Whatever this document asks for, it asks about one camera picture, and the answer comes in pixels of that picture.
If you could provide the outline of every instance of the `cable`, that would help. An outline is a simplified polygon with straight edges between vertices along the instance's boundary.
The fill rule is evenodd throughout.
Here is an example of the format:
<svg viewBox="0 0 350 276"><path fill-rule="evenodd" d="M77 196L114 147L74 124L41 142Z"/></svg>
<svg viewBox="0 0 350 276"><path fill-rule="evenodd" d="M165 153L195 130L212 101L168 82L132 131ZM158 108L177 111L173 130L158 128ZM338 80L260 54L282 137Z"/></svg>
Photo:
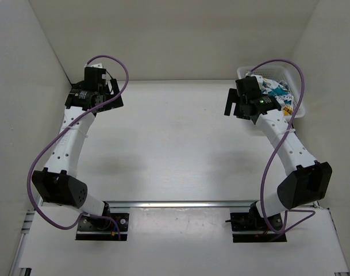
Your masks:
<svg viewBox="0 0 350 276"><path fill-rule="evenodd" d="M298 221L297 223L295 223L294 225L292 225L291 227L289 227L287 229L286 229L287 211L285 211L285 213L284 213L284 223L283 223L283 226L282 226L281 230L276 230L272 226L272 224L269 222L269 220L267 218L266 207L264 206L264 188L265 188L265 185L266 185L266 178L267 178L268 170L269 170L269 168L270 168L270 166L272 164L272 161L273 161L274 157L276 156L278 150L280 149L280 147L282 146L283 142L287 138L287 135L289 135L289 133L290 133L288 130L291 129L291 127L292 127L292 124L294 122L294 119L295 119L295 116L297 114L297 111L299 110L300 105L302 103L303 95L305 93L305 79L304 79L302 70L300 69L300 67L296 63L292 62L291 60L288 60L288 59L271 59L271 60L268 60L266 62L260 63L258 66L254 67L250 71L252 72L252 71L256 70L257 68L259 68L260 66L263 66L263 65L265 65L267 63L271 63L271 62L285 62L285 63L288 63L288 64L292 65L298 71L298 73L300 75L300 79L301 79L300 97L299 97L299 100L298 100L298 102L296 104L295 110L292 113L291 120L290 120L290 122L289 122L289 124L287 126L287 129L286 129L287 132L285 132L285 134L283 135L282 139L280 140L280 142L277 144L276 148L274 149L271 157L269 158L269 160L267 162L267 165L266 165L266 168L264 169L264 173L263 173L263 176L261 178L261 185L260 185L260 206L261 206L261 212L263 214L264 221L266 222L266 224L269 227L270 231L273 231L276 234L283 235L287 231L289 231L292 228L294 228L296 225L298 225L298 224L302 223L303 221L309 219L310 217L314 216L315 215L315 211L313 211L314 213L312 213L311 215L303 218L302 220ZM300 212L300 211L298 211L298 210L291 210L290 212Z"/></svg>
<svg viewBox="0 0 350 276"><path fill-rule="evenodd" d="M100 103L99 105L85 111L83 114L81 114L80 116L78 116L75 120L73 120L70 124L69 124L69 127L72 127L74 126L78 121L80 121L84 116L88 115L89 113L103 107L104 105L106 104L109 104L113 101L115 101L118 97L121 96L122 92L124 92L124 90L126 89L127 85L128 85L128 82L129 82L129 72L128 72L128 69L125 67L125 65L119 61L118 59L112 57L112 56L107 56L107 55L99 55L99 56L95 56L95 57L92 57L87 63L86 65L90 64L93 60L95 59L98 59L98 58L108 58L108 59L111 59L111 60L114 60L115 62L117 62L119 65L121 65L121 67L124 69L125 71L125 75L126 75L126 79L125 79L125 83L122 87L122 89L120 90L120 92L115 96L113 97L112 99L109 99L108 101L105 101L103 103ZM62 229L62 230L68 230L68 229L71 229L73 228L74 226L77 225L77 223L79 222L80 218L84 215L88 215L90 217L94 217L94 218L98 218L98 219L107 219L107 220L110 220L113 222L114 225L117 226L116 222L110 218L110 217L103 217L103 216L96 216L96 215L89 215L87 213L81 213L77 220L70 226L62 226L60 224L57 224L55 223L53 220L51 220L49 217L47 217L43 212L42 210L39 208L38 204L36 203L36 200L33 198L33 194L32 194L32 174L33 174L33 171L34 171L34 168L36 166L36 164L38 163L38 161L41 159L41 157L49 150L49 148L51 148L57 141L59 141L59 139L61 137L63 137L68 131L70 130L70 128L65 128L64 130L62 130L44 149L42 149L42 151L37 155L37 157L35 158L35 160L33 161L32 165L30 166L30 169L29 169L29 172L28 172L28 177L26 179L26 190L28 192L28 197L29 197L29 200L30 202L32 203L34 209L36 210L36 212L48 223L50 223L52 226L56 227L56 228L59 228L59 229Z"/></svg>

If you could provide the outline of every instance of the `plastic basket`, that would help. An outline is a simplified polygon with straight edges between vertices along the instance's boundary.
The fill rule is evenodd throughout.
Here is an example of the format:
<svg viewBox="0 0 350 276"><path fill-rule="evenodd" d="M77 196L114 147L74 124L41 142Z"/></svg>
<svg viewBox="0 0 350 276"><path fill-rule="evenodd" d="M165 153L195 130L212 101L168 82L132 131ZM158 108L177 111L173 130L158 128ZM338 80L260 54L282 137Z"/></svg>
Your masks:
<svg viewBox="0 0 350 276"><path fill-rule="evenodd" d="M255 66L240 67L239 69L237 69L237 76L239 77L239 79L245 78L246 73L249 72L254 67ZM291 77L291 74L288 72L286 68L284 68L283 66L277 66L277 65L263 65L258 69L254 70L253 73L256 75L261 75L267 79L273 79L277 82L285 81L289 85L290 91L294 96L293 105L294 105L294 108L296 107L296 104L300 97L300 91L297 90L295 82ZM304 115L305 115L305 107L302 101L295 118L301 118Z"/></svg>

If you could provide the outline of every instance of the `white basket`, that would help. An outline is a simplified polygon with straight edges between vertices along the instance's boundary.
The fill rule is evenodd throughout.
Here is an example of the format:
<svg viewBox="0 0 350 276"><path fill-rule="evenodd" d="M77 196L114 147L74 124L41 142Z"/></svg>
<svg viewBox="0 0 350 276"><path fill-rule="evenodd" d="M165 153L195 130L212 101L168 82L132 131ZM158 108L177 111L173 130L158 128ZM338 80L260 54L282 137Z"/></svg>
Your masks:
<svg viewBox="0 0 350 276"><path fill-rule="evenodd" d="M239 79L245 78L246 73L249 72L254 67L255 66L239 67L239 69L237 69L237 76L239 76ZM290 73L286 68L278 65L263 65L258 69L254 70L253 73L256 75L261 75L267 79L273 79L277 82L285 81L289 85L290 91L294 95L293 105L294 105L294 108L296 107L296 104L300 97L300 91L297 90L296 85L293 81L293 78L291 77ZM304 115L305 115L305 107L302 101L295 118L301 118Z"/></svg>

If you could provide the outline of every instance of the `robotic arm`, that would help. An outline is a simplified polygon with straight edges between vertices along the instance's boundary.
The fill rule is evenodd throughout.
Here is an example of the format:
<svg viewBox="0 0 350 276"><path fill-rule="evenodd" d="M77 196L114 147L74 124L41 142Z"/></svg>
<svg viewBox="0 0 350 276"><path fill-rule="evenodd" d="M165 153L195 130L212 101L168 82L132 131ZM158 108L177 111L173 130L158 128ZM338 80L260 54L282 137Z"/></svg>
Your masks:
<svg viewBox="0 0 350 276"><path fill-rule="evenodd" d="M101 64L85 67L84 80L72 85L65 103L65 112L60 132L71 128L53 148L42 171L35 170L32 181L45 202L70 206L80 212L107 216L110 212L106 202L89 195L87 185L76 178L79 155L90 125L98 112L123 106L121 97L84 116L74 126L69 124L82 113L105 102L120 91L115 79L106 82L106 69ZM102 226L109 221L96 219Z"/></svg>
<svg viewBox="0 0 350 276"><path fill-rule="evenodd" d="M236 81L237 89L230 89L225 115L229 116L232 103L236 103L234 115L237 118L252 120L274 148L277 147L286 131L288 123L284 119L281 106L273 96L261 93L256 77L246 77ZM277 191L264 199L267 217L285 210L324 198L332 168L328 162L319 163L302 145L294 133L287 135L278 150L287 178ZM251 205L249 217L254 224L262 221L260 201Z"/></svg>

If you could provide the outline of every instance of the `purple hose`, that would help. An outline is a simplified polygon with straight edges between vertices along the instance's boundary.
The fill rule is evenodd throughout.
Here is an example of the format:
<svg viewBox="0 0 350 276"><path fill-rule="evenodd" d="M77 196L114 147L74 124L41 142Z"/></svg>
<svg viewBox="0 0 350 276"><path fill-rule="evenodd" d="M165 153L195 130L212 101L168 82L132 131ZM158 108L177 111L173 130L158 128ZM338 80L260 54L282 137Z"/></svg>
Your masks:
<svg viewBox="0 0 350 276"><path fill-rule="evenodd" d="M115 62L117 62L118 64L121 65L121 67L124 69L125 71L125 75L126 75L126 80L125 80L125 83L124 83L124 86L122 87L122 89L120 90L120 92L115 96L113 97L112 99L109 99L108 101L105 101L103 103L100 103L99 105L85 111L83 114L81 114L80 116L78 116L75 120L73 120L70 124L69 124L69 127L72 127L73 125L75 125L79 120L81 120L85 115L101 108L102 106L106 105L106 104L109 104L110 102L113 102L115 101L118 97L121 96L122 92L124 92L124 90L126 89L127 85L128 85L128 82L129 82L129 72L128 72L128 69L126 69L125 65L119 61L118 59L112 57L112 56L107 56L107 55L99 55L99 56L95 56L95 57L92 57L88 62L87 62L87 65L90 64L93 60L95 59L98 59L98 58L108 58L108 59L111 59L111 60L114 60ZM62 136L65 135L66 132L68 132L70 130L70 128L65 128L64 130L62 130L57 136L56 138L54 138L44 149L42 149L42 151L37 155L37 157L35 158L35 160L33 161L32 165L30 166L30 169L29 169L29 172L28 172L28 177L27 177L27 180L26 180L26 190L28 191L28 197L30 199L30 202L32 203L33 207L35 208L36 212L45 220L47 221L48 223L50 223L52 226L56 227L56 228L59 228L59 229L62 229L62 230L69 230L71 228L73 228L74 226L76 226L80 220L80 218L84 215L88 215L87 213L81 213L78 218L76 219L76 221L70 225L70 226L62 226L62 225L59 225L57 223L55 223L54 221L52 221L49 217L47 217L43 212L42 210L39 208L38 204L36 203L35 199L33 198L33 194L32 194L32 174L33 174L33 171L34 171L34 168L37 164L37 162L41 159L41 157L49 150L49 148L51 148ZM94 217L94 218L98 218L98 219L107 219L107 220L110 220L115 226L116 226L116 229L117 229L117 233L118 233L118 238L120 240L121 236L120 236L120 231L118 230L118 226L117 226L117 223L111 218L111 217L103 217L103 216L93 216L91 215L91 217Z"/></svg>
<svg viewBox="0 0 350 276"><path fill-rule="evenodd" d="M300 105L302 103L302 98L303 98L303 95L305 93L305 79L303 77L303 73L302 73L302 70L300 69L300 67L292 62L291 60L288 60L288 59L271 59L271 60L268 60L266 62L263 62L263 63L260 63L258 66L254 67L253 69L251 69L251 72L254 71L255 69L259 68L260 66L263 66L267 63L270 63L270 62L285 62L285 63L288 63L290 65L292 65L293 67L296 68L296 70L298 71L299 75L300 75L300 78L301 78L301 92L300 92L300 97L299 97L299 100L296 104L296 107L295 107L295 110L293 111L292 113L292 116L291 116L291 120L287 126L287 130L291 129L292 127L292 124L294 122L294 119L295 119L295 116L297 114L297 111L299 110L300 108ZM278 150L280 149L280 147L282 146L283 142L285 141L285 139L287 138L287 135L289 135L289 132L286 132L282 139L280 140L280 142L277 144L276 148L274 149L271 157L269 158L268 162L267 162L267 165L266 165L266 168L264 169L264 173L263 173L263 176L261 178L261 185L260 185L260 206L261 206L261 212L263 214L263 218L264 218L264 221L266 222L266 224L268 225L269 229L271 231L273 231L274 233L276 234L281 234L283 235L284 233L286 233L287 231L291 230L292 228L294 228L296 225L302 223L303 221L311 218L312 216L315 215L315 211L311 211L311 210L290 210L290 212L309 212L311 213L311 215L303 218L302 220L298 221L297 223L295 223L294 225L292 225L291 227L287 228L286 229L286 222L287 222L287 211L285 211L284 213L284 223L283 223L283 226L282 226L282 229L281 230L277 230L275 229L272 224L269 222L268 218L267 218L267 213L266 213L266 207L264 206L264 188L265 188L265 185L266 185L266 178L267 178L267 174L268 174L268 170L269 170L269 167L271 166L272 164L272 161L274 159L274 157L276 156Z"/></svg>

